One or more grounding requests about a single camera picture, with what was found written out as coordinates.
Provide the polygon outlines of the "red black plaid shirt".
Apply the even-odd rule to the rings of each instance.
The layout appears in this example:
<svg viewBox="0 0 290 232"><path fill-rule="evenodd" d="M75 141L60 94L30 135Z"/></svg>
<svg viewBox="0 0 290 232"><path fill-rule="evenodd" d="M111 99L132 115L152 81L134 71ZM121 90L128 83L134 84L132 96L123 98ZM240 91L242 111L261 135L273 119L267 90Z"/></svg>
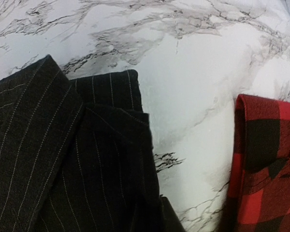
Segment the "red black plaid shirt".
<svg viewBox="0 0 290 232"><path fill-rule="evenodd" d="M240 94L222 232L290 232L290 103Z"/></svg>

